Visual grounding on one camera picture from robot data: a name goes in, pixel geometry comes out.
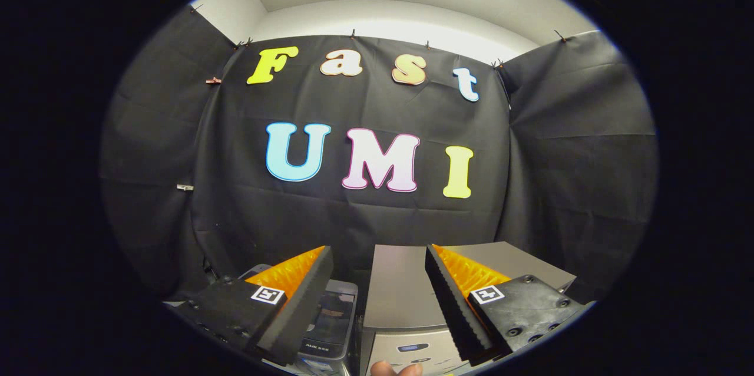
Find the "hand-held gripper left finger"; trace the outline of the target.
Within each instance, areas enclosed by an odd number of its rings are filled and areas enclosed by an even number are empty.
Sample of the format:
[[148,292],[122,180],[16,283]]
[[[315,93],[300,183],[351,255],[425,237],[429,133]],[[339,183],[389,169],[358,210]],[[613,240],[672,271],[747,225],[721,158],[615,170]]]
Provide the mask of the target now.
[[249,359],[293,364],[333,269],[322,245],[253,276],[218,281],[168,309],[222,347]]

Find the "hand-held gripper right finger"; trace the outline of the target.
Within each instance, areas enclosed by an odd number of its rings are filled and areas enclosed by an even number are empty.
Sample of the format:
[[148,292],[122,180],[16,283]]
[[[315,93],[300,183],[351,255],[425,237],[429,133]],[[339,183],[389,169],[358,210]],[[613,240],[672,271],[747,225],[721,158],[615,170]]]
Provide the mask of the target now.
[[425,272],[462,360],[506,359],[589,311],[530,273],[511,277],[441,245],[426,247]]

